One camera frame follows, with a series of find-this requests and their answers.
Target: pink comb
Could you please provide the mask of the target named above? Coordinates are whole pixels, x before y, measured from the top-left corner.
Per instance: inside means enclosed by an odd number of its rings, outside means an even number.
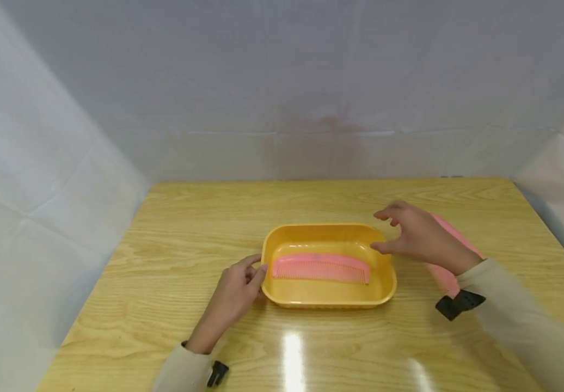
[[[331,253],[295,253],[273,261],[274,278],[334,280],[369,284],[369,265],[353,257]]]
[[[454,226],[444,221],[437,215],[433,216],[434,220],[436,220],[436,222],[438,222],[455,239],[459,240],[464,246],[468,247],[470,250],[476,252],[480,257],[482,257],[480,252],[471,243],[469,243],[468,240],[454,228]],[[428,270],[430,270],[430,273],[432,273],[432,276],[434,276],[434,279],[438,282],[438,284],[441,285],[442,288],[447,292],[448,296],[452,298],[456,297],[456,294],[460,292],[461,288],[458,286],[458,280],[456,280],[454,274],[443,267],[439,267],[438,265],[426,264],[426,266],[428,267]]]

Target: wooden table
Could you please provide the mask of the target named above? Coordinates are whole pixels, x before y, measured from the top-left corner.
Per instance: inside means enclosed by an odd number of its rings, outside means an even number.
[[[364,222],[393,199],[451,222],[564,324],[564,250],[500,178],[175,182],[150,190],[38,391],[149,391],[188,338],[221,270],[273,227]],[[263,301],[228,334],[219,391],[531,391],[472,314],[448,322],[422,264],[395,260],[395,297],[372,310],[290,310]]]

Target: beige sleeve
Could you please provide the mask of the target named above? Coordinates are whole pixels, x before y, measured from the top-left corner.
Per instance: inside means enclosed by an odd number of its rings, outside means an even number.
[[[513,351],[546,391],[564,392],[564,327],[495,260],[457,278],[462,289],[487,297],[474,310],[484,330]]]
[[[162,365],[153,392],[204,391],[212,372],[211,360],[210,355],[194,354],[178,344]]]

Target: white backdrop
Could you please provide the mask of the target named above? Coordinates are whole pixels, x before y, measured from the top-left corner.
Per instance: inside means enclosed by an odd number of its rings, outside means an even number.
[[[0,14],[0,391],[34,391],[147,189]]]
[[[514,176],[564,244],[564,2],[0,0],[0,390],[149,184],[443,175]]]

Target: black wrist strap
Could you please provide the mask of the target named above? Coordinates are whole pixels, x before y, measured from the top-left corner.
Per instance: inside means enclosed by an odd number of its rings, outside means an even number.
[[[452,321],[460,313],[474,309],[482,304],[486,299],[487,298],[481,296],[480,294],[461,290],[454,298],[444,296],[434,307],[436,310],[439,310],[446,319]]]
[[[184,347],[185,349],[186,342],[188,341],[182,342],[182,347]],[[208,377],[208,383],[206,384],[206,386],[208,388],[211,388],[215,387],[215,385],[221,384],[221,381],[223,381],[223,378],[225,377],[225,373],[227,373],[229,370],[230,368],[228,367],[228,365],[215,360],[215,362],[212,364],[212,373],[210,374],[210,377]]]

